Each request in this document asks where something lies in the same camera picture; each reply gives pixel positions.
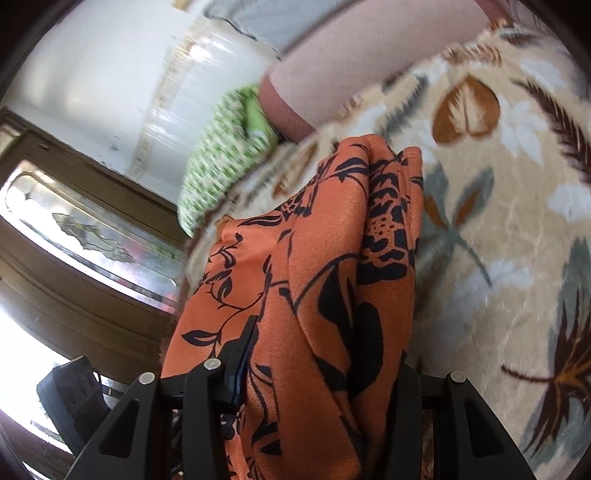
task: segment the orange dress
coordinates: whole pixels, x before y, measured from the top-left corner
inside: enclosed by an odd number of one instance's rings
[[[246,403],[224,415],[239,479],[356,479],[383,450],[414,305],[420,150],[348,138],[275,210],[230,220],[173,335],[163,377],[236,339],[251,315]]]

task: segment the green patterned cloth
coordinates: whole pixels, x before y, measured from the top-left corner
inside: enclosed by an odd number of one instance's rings
[[[188,235],[230,185],[277,145],[258,91],[258,86],[247,85],[224,95],[189,159],[178,199],[178,221]]]

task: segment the window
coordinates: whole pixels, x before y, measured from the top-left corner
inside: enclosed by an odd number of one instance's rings
[[[33,338],[0,310],[0,410],[46,442],[69,452],[47,417],[37,384],[68,359]],[[101,376],[105,401],[113,408],[127,386]]]
[[[22,161],[0,189],[0,215],[47,252],[122,293],[172,311],[181,252]]]

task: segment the gray fabric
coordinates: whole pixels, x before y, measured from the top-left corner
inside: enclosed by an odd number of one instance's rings
[[[315,26],[357,0],[215,0],[205,16],[285,53]]]

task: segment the black bracket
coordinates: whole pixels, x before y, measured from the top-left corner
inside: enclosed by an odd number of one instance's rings
[[[433,411],[434,480],[535,480],[527,461],[466,377],[402,364],[389,415],[384,480],[421,478],[423,410]]]
[[[244,403],[257,317],[242,336],[188,374],[142,374],[100,425],[66,480],[169,480],[173,410],[182,410],[186,480],[229,480],[220,415]],[[387,447],[376,479],[420,480],[423,410],[433,410],[435,480],[535,480],[521,452],[462,374],[417,374],[404,363],[392,392]]]

